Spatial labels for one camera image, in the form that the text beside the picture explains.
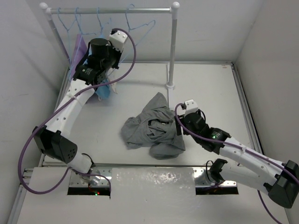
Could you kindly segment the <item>white patterned hanging shirt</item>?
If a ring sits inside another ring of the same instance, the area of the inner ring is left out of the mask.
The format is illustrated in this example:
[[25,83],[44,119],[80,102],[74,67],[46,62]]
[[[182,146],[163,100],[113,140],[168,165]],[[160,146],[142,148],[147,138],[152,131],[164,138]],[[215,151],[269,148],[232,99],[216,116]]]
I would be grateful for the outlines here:
[[116,82],[112,83],[112,84],[110,84],[110,89],[113,93],[118,94],[116,86],[117,86]]

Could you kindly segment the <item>blue hanger with purple shirt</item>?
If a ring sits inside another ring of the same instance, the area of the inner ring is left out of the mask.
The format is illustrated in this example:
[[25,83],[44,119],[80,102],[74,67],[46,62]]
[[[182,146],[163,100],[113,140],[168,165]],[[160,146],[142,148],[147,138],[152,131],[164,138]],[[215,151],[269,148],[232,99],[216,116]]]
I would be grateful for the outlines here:
[[79,12],[79,8],[77,7],[77,8],[75,8],[75,10],[74,10],[74,14],[76,15],[76,24],[77,24],[77,27],[78,27],[78,34],[81,34],[83,37],[84,36],[95,36],[95,37],[98,37],[99,36],[99,32],[84,32],[83,31],[83,29],[82,29],[82,27],[81,27],[81,21],[82,21],[82,19],[81,19],[81,15],[82,14],[80,14]]

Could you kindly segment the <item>purple hanging shirt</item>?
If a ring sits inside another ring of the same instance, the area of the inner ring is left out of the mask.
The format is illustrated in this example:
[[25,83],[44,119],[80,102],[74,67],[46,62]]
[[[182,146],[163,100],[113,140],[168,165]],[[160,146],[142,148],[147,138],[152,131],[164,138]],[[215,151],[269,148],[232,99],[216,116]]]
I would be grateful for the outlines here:
[[75,74],[75,68],[86,52],[87,52],[86,42],[84,41],[84,38],[81,34],[77,34],[75,47],[71,59],[70,78],[72,78],[73,75]]

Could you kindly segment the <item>blue hanging shirt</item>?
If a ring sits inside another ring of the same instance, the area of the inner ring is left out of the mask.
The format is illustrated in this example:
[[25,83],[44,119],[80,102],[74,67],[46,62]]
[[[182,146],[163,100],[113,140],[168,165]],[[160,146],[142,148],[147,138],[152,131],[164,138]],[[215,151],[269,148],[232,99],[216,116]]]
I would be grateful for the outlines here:
[[[100,71],[100,74],[104,76],[103,81],[97,81],[97,84],[107,83],[107,71],[109,70],[109,60],[111,57],[110,52],[110,42],[104,39],[102,36],[93,39],[92,41],[92,56],[94,58],[94,68]],[[98,87],[96,94],[99,97],[99,100],[108,99],[110,96],[110,87],[109,85],[104,85]]]

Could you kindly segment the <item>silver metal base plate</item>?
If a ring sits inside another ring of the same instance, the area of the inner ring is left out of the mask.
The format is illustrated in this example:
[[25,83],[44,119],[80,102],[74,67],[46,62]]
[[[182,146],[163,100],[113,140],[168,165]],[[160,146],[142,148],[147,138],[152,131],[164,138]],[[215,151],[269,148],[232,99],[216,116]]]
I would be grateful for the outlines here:
[[[125,170],[138,171],[137,176],[152,181],[156,184],[163,182],[176,182],[181,178],[184,171],[189,170],[189,174],[193,172],[195,188],[201,191],[207,191],[214,188],[221,189],[237,189],[237,183],[234,181],[221,181],[214,183],[211,177],[207,177],[209,166],[199,167],[123,167]],[[91,176],[80,176],[72,171],[69,180],[69,189],[72,190],[109,190],[112,182],[113,169],[111,166],[94,166],[91,169]]]

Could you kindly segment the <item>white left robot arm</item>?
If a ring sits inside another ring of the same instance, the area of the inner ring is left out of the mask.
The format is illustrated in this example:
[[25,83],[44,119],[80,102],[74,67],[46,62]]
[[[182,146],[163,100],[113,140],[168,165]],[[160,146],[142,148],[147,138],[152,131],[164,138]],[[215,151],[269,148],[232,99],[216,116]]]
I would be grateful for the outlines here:
[[112,37],[92,39],[86,54],[77,64],[69,89],[51,118],[34,136],[41,152],[65,163],[68,167],[86,174],[92,162],[83,156],[75,143],[68,138],[72,126],[87,100],[97,90],[97,85],[106,79],[111,68],[117,68],[125,40]]

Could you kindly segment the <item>white metal clothes rack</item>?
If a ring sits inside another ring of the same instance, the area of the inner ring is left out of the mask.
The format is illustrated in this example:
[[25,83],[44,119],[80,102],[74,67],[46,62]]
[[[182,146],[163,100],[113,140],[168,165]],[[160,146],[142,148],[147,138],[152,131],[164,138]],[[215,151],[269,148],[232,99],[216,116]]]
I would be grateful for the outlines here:
[[171,49],[170,49],[170,59],[167,64],[167,83],[166,89],[168,91],[168,102],[169,107],[174,109],[174,88],[175,84],[173,82],[174,64],[175,64],[175,47],[176,47],[176,36],[177,36],[177,23],[178,23],[178,10],[180,4],[178,2],[173,2],[170,7],[167,8],[135,8],[134,6],[127,8],[65,8],[65,9],[54,9],[50,8],[46,3],[42,2],[39,4],[40,9],[43,11],[48,24],[53,32],[53,35],[63,52],[66,60],[70,63],[71,58],[65,48],[65,45],[61,39],[61,36],[56,28],[52,16],[54,14],[171,14],[172,24],[171,24]]

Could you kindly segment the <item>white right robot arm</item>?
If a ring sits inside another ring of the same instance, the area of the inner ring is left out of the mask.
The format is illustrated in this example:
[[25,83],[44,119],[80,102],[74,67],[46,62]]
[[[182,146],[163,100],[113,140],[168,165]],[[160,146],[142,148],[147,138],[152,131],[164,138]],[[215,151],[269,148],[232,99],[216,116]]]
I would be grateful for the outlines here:
[[266,194],[283,208],[292,208],[299,194],[299,166],[278,161],[238,142],[229,133],[210,127],[201,111],[175,116],[180,133],[190,135],[208,152],[220,156],[208,173],[213,181],[236,181]]

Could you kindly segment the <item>grey t shirt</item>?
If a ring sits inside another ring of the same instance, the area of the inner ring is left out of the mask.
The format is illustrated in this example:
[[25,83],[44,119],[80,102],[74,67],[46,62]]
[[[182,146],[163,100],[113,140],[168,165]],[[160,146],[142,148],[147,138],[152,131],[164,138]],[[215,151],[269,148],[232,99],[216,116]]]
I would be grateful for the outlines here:
[[136,117],[130,117],[121,128],[128,149],[149,147],[157,160],[178,157],[185,152],[183,137],[177,134],[174,112],[162,93],[157,93]]

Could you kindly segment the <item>blue wire hanger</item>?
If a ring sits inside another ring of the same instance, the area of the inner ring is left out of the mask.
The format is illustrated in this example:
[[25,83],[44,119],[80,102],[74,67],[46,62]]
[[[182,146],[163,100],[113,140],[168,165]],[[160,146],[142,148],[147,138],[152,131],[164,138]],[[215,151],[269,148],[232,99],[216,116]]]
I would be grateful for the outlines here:
[[146,58],[148,50],[145,48],[149,46],[149,36],[153,33],[153,29],[155,29],[156,20],[145,13],[130,14],[130,9],[137,9],[134,3],[128,3],[125,9],[124,15],[121,16],[122,21],[120,24],[133,38],[136,48],[136,61],[148,61]]

